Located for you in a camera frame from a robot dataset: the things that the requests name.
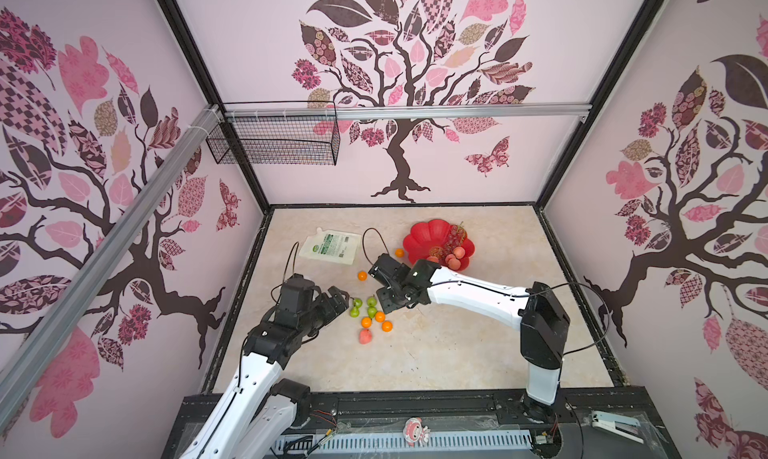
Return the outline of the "red flower fruit bowl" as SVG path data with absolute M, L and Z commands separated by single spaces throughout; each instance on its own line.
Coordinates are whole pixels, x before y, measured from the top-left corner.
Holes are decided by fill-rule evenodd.
M 417 261 L 424 259 L 448 267 L 448 264 L 444 262 L 444 258 L 448 254 L 443 249 L 443 242 L 451 224 L 453 223 L 449 223 L 444 219 L 432 219 L 414 224 L 403 240 L 403 248 L 408 261 L 411 264 L 415 264 Z M 468 236 L 468 232 L 467 239 L 462 247 L 466 253 L 462 259 L 456 258 L 456 260 L 461 262 L 461 267 L 458 270 L 454 270 L 457 272 L 468 268 L 470 259 L 476 251 L 474 243 Z

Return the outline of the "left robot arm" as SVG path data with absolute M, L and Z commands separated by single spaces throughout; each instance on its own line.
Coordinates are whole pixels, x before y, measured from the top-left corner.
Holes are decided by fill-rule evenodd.
M 310 388 L 283 377 L 304 343 L 346 312 L 352 298 L 295 273 L 246 335 L 232 380 L 183 458 L 262 458 L 294 424 L 307 421 Z

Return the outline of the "purple grape bunch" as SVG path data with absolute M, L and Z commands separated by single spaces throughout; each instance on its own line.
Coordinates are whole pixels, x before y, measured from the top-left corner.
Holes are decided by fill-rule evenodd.
M 462 247 L 466 239 L 467 232 L 463 224 L 451 224 L 443 242 L 443 249 L 447 254 L 452 253 L 456 248 Z

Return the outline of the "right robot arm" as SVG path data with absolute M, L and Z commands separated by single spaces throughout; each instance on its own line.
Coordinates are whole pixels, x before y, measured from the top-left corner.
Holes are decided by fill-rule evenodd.
M 447 305 L 494 319 L 520 334 L 520 354 L 528 363 L 523 402 L 550 408 L 560 388 L 565 346 L 571 320 L 553 288 L 535 282 L 513 287 L 460 274 L 421 259 L 408 266 L 380 255 L 368 275 L 385 313 L 418 305 Z

